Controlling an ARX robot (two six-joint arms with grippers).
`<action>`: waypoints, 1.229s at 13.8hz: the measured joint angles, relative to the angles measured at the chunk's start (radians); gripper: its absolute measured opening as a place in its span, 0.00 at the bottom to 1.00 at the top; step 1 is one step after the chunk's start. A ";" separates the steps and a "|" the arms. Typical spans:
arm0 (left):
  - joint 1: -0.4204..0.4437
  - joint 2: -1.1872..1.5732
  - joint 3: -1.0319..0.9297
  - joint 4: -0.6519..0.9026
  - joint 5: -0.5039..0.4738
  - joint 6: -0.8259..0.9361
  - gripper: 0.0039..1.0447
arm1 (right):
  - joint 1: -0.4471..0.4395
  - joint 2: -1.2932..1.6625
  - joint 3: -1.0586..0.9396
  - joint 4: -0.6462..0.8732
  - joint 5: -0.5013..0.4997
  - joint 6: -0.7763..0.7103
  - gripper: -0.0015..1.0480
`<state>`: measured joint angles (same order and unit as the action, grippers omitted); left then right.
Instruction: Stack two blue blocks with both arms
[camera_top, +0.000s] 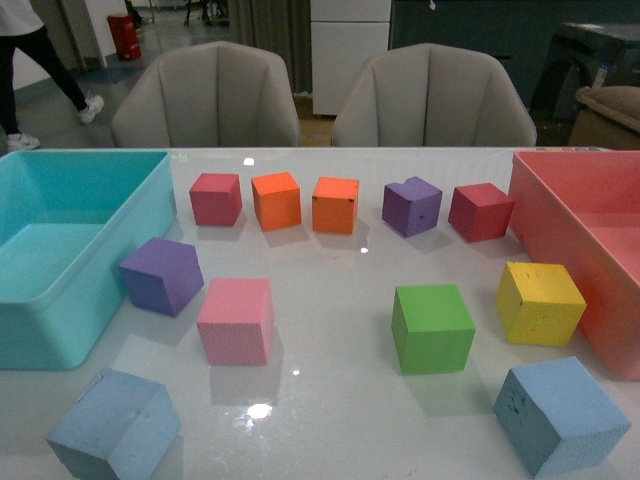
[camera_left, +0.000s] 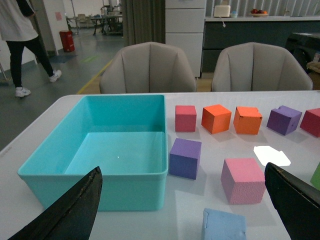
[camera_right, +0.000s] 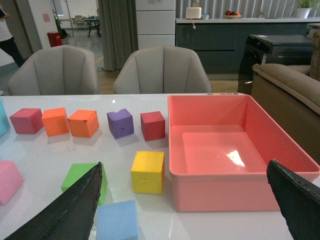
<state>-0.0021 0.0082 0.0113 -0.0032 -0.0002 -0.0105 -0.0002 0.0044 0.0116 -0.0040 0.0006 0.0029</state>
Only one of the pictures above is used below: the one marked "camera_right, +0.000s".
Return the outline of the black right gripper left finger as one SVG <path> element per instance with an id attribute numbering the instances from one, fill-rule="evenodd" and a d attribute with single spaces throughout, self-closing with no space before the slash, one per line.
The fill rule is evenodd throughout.
<path id="1" fill-rule="evenodd" d="M 94 165 L 64 193 L 7 240 L 87 240 L 101 195 L 102 163 Z"/>

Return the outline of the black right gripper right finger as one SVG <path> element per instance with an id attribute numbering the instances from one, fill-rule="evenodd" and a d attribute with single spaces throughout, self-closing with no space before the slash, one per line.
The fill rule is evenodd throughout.
<path id="1" fill-rule="evenodd" d="M 292 170 L 271 160 L 268 183 L 294 240 L 320 238 L 320 188 Z"/>

